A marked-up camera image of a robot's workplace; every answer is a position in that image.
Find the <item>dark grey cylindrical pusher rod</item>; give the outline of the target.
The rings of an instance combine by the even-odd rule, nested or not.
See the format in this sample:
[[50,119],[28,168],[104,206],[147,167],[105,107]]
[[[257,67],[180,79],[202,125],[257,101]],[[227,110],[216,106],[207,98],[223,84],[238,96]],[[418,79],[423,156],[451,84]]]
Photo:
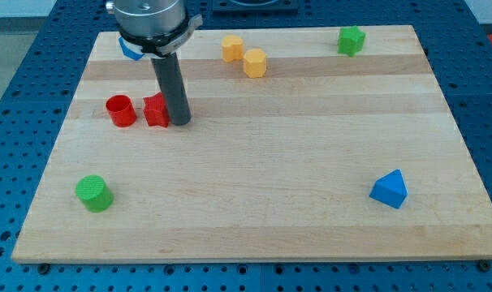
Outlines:
[[177,54],[152,58],[151,63],[171,122],[176,126],[188,124],[192,115]]

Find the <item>blue block behind arm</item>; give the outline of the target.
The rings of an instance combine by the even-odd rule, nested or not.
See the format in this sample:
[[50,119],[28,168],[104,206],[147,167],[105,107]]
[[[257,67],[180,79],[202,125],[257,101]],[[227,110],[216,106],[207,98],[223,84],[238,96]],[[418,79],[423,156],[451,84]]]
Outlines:
[[126,41],[122,36],[119,38],[119,44],[123,54],[134,61],[139,61],[145,55],[141,51],[142,47],[140,45]]

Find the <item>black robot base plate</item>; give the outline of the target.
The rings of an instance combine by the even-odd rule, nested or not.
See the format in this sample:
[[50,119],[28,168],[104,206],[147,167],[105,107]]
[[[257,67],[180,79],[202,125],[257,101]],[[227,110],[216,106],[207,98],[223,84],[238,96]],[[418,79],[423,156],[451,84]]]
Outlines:
[[298,11],[300,0],[213,0],[216,13]]

